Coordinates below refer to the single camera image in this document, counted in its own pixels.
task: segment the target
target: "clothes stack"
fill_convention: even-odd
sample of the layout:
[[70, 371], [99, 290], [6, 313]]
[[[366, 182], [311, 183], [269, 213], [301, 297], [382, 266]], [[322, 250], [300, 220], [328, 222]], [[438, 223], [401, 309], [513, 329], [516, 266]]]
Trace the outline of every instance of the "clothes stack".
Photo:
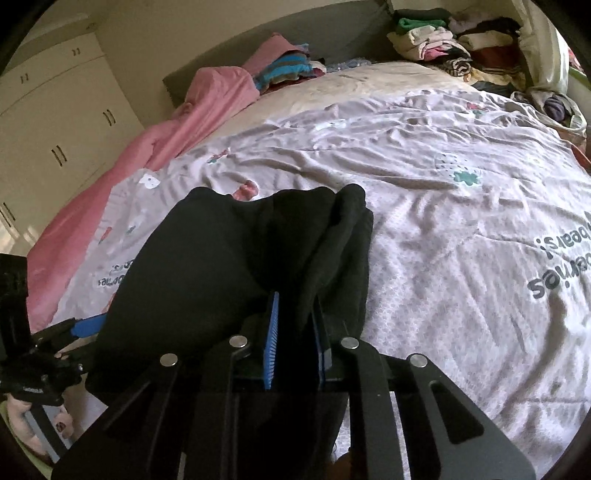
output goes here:
[[465, 81], [477, 90], [506, 97], [525, 90], [517, 33], [521, 27], [515, 20], [469, 8], [452, 16], [449, 28], [472, 57], [472, 71]]
[[454, 77], [463, 77], [470, 73], [472, 59], [448, 29], [451, 16], [443, 8], [396, 10], [395, 31], [388, 39], [403, 58], [434, 64]]
[[452, 15], [443, 8], [396, 10], [395, 31], [388, 34], [395, 50], [407, 60], [435, 66], [484, 90], [509, 97], [525, 90], [519, 24], [469, 8]]

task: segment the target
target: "blue plastic part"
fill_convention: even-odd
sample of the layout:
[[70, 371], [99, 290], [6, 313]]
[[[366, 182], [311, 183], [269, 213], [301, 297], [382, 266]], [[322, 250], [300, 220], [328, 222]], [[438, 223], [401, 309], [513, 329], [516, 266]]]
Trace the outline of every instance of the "blue plastic part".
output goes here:
[[275, 376], [275, 354], [277, 353], [277, 336], [279, 334], [279, 293], [273, 295], [273, 305], [271, 307], [271, 319], [269, 321], [269, 331], [267, 333], [267, 342], [263, 352], [263, 380], [265, 390], [271, 389], [273, 377]]
[[105, 321], [107, 320], [107, 314], [101, 313], [94, 317], [90, 317], [83, 320], [78, 320], [76, 324], [70, 330], [70, 333], [78, 338], [86, 338], [99, 333], [100, 329], [103, 328]]

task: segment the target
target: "pile of clothes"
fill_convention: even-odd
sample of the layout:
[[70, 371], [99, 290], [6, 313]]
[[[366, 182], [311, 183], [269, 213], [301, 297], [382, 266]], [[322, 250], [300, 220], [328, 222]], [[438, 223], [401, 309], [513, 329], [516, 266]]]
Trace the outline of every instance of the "pile of clothes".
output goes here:
[[323, 76], [326, 67], [310, 60], [308, 44], [292, 45], [279, 33], [263, 42], [242, 66], [261, 94]]
[[462, 77], [477, 90], [509, 97], [525, 90], [518, 46], [520, 25], [478, 8], [452, 15], [443, 8], [396, 10], [388, 34], [407, 60]]
[[548, 122], [543, 117], [542, 123], [554, 128], [560, 138], [568, 140], [583, 151], [586, 149], [586, 123], [574, 100], [562, 93], [537, 88], [528, 88], [525, 93], [515, 92], [511, 99], [533, 106], [552, 120]]

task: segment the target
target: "white cupboard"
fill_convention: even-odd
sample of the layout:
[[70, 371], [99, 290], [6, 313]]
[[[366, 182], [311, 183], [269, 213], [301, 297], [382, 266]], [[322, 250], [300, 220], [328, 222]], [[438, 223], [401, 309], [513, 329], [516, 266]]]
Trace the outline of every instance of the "white cupboard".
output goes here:
[[26, 253], [142, 129], [93, 34], [0, 77], [0, 252]]

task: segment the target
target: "folded clothes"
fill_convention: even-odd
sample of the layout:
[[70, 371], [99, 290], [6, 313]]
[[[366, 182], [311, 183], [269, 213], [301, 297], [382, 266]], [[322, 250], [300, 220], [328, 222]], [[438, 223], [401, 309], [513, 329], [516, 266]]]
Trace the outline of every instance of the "folded clothes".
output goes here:
[[412, 18], [401, 18], [398, 20], [396, 26], [396, 33], [398, 35], [404, 35], [407, 31], [415, 28], [426, 27], [430, 25], [432, 27], [446, 27], [447, 22], [444, 20], [413, 20]]
[[495, 30], [497, 32], [506, 33], [507, 35], [511, 35], [512, 37], [517, 36], [517, 31], [521, 28], [515, 20], [509, 17], [499, 17], [493, 20], [486, 20], [480, 22], [478, 25], [466, 30], [462, 33], [462, 35], [470, 35], [473, 33], [484, 33], [490, 30]]
[[253, 77], [253, 80], [256, 88], [263, 93], [274, 83], [315, 76], [308, 55], [303, 52], [289, 52], [264, 68], [257, 76]]
[[462, 35], [457, 39], [468, 51], [481, 50], [489, 47], [507, 47], [513, 45], [513, 37], [506, 33], [489, 30], [484, 33]]
[[395, 10], [393, 15], [394, 24], [398, 24], [401, 18], [412, 18], [413, 20], [444, 20], [447, 22], [452, 14], [444, 8], [432, 8], [431, 10], [411, 10], [402, 8]]
[[495, 93], [507, 98], [510, 98], [511, 94], [516, 91], [515, 87], [510, 83], [507, 85], [497, 85], [496, 83], [491, 82], [476, 82], [472, 86], [481, 92]]
[[435, 28], [432, 25], [424, 25], [423, 27], [413, 28], [405, 32], [403, 35], [398, 35], [395, 32], [390, 32], [387, 35], [394, 49], [404, 55], [405, 51], [412, 50], [417, 45], [422, 43], [433, 43], [439, 40], [451, 40], [453, 33], [443, 27]]
[[474, 59], [474, 64], [477, 65], [476, 67], [480, 70], [483, 69], [478, 67], [478, 65], [481, 65], [486, 69], [502, 70], [511, 70], [517, 67], [517, 71], [519, 71], [521, 52], [516, 44], [506, 47], [482, 48], [471, 52], [471, 55]]
[[463, 77], [464, 75], [469, 74], [472, 70], [472, 65], [470, 64], [471, 61], [472, 59], [470, 58], [446, 60], [437, 65], [437, 67], [444, 72], [447, 72], [452, 77]]
[[494, 18], [496, 18], [496, 15], [486, 10], [478, 7], [468, 7], [450, 18], [449, 29], [457, 35], [471, 28], [475, 28], [481, 22]]
[[[470, 54], [467, 50], [462, 47], [457, 41], [455, 40], [439, 40], [439, 41], [429, 41], [423, 42], [420, 45], [414, 46], [411, 50], [407, 50], [405, 52], [399, 51], [400, 55], [402, 55], [407, 60], [414, 60], [414, 61], [421, 61], [425, 60], [425, 52], [429, 49], [437, 48], [437, 47], [451, 47], [456, 50], [462, 51], [463, 55], [461, 57], [470, 58]], [[446, 57], [439, 57], [444, 60], [453, 60], [457, 58], [456, 56], [446, 55]]]
[[263, 93], [261, 93], [261, 96], [267, 95], [268, 93], [271, 93], [271, 92], [276, 92], [277, 90], [281, 90], [282, 88], [288, 87], [290, 85], [297, 85], [299, 83], [304, 83], [304, 82], [307, 82], [308, 80], [313, 80], [315, 78], [319, 78], [319, 77], [326, 75], [326, 72], [324, 72], [320, 68], [314, 68], [313, 73], [314, 73], [313, 77], [300, 77], [297, 80], [284, 80], [283, 82], [280, 82], [280, 83], [272, 83], [269, 85], [269, 88], [267, 90], [265, 90]]
[[292, 45], [279, 33], [273, 33], [271, 38], [264, 41], [256, 52], [242, 65], [242, 68], [254, 77], [282, 55], [291, 51], [303, 50], [303, 46]]

